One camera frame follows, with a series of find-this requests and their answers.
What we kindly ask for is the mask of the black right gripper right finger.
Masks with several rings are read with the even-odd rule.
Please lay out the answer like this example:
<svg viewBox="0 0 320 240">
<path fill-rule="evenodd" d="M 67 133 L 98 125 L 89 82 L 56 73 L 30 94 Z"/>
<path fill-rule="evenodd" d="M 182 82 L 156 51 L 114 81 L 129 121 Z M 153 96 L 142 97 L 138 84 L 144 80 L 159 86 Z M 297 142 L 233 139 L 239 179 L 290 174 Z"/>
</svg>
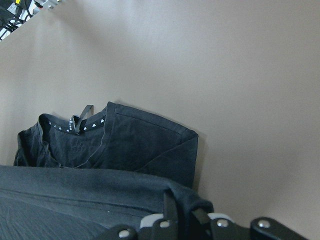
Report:
<svg viewBox="0 0 320 240">
<path fill-rule="evenodd" d="M 198 225 L 207 225 L 210 223 L 208 213 L 202 208 L 192 210 L 191 214 Z"/>
</svg>

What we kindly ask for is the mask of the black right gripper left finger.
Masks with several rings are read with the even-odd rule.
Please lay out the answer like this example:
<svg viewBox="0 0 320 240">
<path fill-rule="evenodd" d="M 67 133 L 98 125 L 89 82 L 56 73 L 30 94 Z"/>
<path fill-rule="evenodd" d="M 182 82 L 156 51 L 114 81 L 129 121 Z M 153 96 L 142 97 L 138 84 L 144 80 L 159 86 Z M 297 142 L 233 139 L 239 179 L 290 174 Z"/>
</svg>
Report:
<svg viewBox="0 0 320 240">
<path fill-rule="evenodd" d="M 176 200 L 171 191 L 165 191 L 163 195 L 163 215 L 170 221 L 178 221 L 178 210 Z"/>
</svg>

